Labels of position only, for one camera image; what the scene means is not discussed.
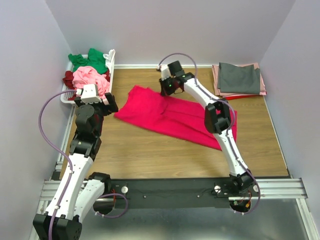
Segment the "crimson red t shirt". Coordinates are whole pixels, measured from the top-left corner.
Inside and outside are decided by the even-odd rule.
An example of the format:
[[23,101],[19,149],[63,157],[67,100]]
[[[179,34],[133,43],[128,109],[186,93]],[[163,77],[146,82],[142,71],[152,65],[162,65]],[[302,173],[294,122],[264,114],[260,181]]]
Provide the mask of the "crimson red t shirt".
[[114,117],[162,135],[221,150],[205,128],[205,110],[199,103],[161,96],[148,87],[134,86]]

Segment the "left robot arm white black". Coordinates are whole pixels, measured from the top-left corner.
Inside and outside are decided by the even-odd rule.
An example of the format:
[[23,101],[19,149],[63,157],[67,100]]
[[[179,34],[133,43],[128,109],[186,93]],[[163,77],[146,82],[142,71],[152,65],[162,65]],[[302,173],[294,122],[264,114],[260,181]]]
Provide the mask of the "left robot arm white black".
[[111,179],[96,172],[83,183],[101,146],[104,117],[118,112],[115,97],[88,103],[84,96],[75,98],[76,130],[70,143],[67,166],[54,197],[43,214],[36,214],[33,227],[41,240],[78,240],[82,223],[95,201],[111,192]]

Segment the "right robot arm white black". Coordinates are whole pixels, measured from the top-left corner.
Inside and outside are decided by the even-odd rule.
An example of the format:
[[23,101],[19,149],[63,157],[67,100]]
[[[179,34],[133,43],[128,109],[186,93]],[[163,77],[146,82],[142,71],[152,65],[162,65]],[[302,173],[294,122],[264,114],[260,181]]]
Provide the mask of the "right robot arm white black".
[[204,126],[218,141],[227,160],[230,191],[236,196],[243,195],[255,183],[255,179],[233,136],[232,127],[236,121],[233,108],[227,100],[220,99],[207,90],[193,73],[186,73],[179,61],[168,65],[159,64],[156,70],[161,74],[159,82],[162,96],[169,96],[181,89],[204,108]]

